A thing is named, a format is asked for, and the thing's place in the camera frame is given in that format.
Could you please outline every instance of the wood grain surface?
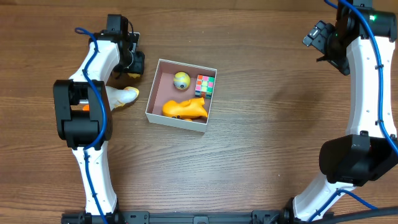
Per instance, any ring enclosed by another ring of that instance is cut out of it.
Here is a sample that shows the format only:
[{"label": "wood grain surface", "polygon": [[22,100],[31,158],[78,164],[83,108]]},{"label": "wood grain surface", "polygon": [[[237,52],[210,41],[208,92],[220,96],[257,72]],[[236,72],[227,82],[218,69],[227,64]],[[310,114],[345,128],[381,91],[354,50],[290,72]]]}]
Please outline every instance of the wood grain surface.
[{"label": "wood grain surface", "polygon": [[[58,135],[56,79],[73,74],[88,38],[121,13],[141,33],[139,99],[113,113],[109,169],[122,210],[247,212],[280,209],[316,176],[321,145],[345,134],[350,84],[302,44],[329,12],[0,6],[0,223],[59,223],[84,209],[80,171]],[[160,58],[217,68],[205,134],[150,124],[145,108]],[[392,111],[398,119],[398,59]],[[398,170],[355,192],[398,205]],[[365,208],[344,197],[336,213]],[[397,223],[396,217],[357,223]]]},{"label": "wood grain surface", "polygon": [[[167,9],[254,9],[278,11],[334,12],[323,0],[0,0],[3,5],[18,6],[82,6],[82,7],[149,7]],[[374,0],[380,11],[398,13],[398,1]]]}]

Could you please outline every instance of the white box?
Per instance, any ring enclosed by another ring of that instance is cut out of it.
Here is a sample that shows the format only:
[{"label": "white box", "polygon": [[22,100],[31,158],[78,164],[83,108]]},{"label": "white box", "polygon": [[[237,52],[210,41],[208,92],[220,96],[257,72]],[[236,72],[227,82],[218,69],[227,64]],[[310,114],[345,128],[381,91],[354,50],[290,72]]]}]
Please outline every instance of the white box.
[{"label": "white box", "polygon": [[[173,79],[177,72],[185,72],[190,76],[191,84],[187,90],[182,91],[174,87]],[[216,82],[217,69],[159,59],[146,109],[146,115],[149,122],[205,132],[208,119],[210,117],[210,108],[214,97],[215,82],[211,99],[205,99],[204,108],[208,112],[207,118],[185,121],[182,119],[162,116],[162,107],[169,100],[175,100],[177,103],[180,103],[195,97],[195,85],[198,75],[214,77]]]}]

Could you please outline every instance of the yellow toy duck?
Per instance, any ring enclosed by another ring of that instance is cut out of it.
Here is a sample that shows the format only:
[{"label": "yellow toy duck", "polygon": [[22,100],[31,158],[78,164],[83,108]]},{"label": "yellow toy duck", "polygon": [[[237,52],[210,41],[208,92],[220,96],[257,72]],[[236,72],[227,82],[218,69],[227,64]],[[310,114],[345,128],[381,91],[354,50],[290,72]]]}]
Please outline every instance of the yellow toy duck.
[{"label": "yellow toy duck", "polygon": [[201,116],[207,118],[207,111],[204,109],[204,98],[194,98],[191,100],[177,103],[170,100],[163,105],[163,115],[169,118],[184,119],[185,121],[192,121],[194,118]]}]

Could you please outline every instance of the yellow ball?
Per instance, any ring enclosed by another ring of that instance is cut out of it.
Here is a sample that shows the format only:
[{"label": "yellow ball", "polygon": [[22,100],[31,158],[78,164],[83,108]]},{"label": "yellow ball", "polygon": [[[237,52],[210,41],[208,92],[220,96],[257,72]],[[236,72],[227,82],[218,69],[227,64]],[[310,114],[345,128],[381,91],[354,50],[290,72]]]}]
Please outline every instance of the yellow ball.
[{"label": "yellow ball", "polygon": [[189,75],[185,72],[178,72],[177,74],[175,74],[173,82],[176,88],[178,88],[179,90],[185,90],[191,84],[191,79]]}]

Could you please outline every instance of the colorful cube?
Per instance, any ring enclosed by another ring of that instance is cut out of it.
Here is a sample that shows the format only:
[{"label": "colorful cube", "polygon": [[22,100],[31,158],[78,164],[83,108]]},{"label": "colorful cube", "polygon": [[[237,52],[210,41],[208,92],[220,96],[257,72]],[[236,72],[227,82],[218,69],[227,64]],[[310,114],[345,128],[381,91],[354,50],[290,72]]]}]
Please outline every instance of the colorful cube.
[{"label": "colorful cube", "polygon": [[198,75],[197,85],[195,87],[195,97],[211,99],[214,89],[214,78],[204,75]]}]

